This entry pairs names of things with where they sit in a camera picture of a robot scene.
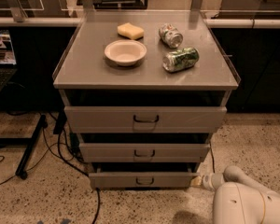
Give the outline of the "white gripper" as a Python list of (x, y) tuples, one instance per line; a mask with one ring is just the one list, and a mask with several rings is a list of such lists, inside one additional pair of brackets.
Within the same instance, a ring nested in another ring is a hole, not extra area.
[(222, 173), (211, 173), (208, 175), (195, 176), (191, 181), (190, 185), (194, 188), (204, 187), (207, 190), (215, 191), (222, 184), (225, 183), (225, 179)]

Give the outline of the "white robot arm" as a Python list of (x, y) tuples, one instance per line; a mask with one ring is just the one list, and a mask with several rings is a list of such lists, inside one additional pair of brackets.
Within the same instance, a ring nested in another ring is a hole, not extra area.
[(196, 175), (190, 185), (213, 191), (213, 224), (280, 224), (280, 194), (234, 165)]

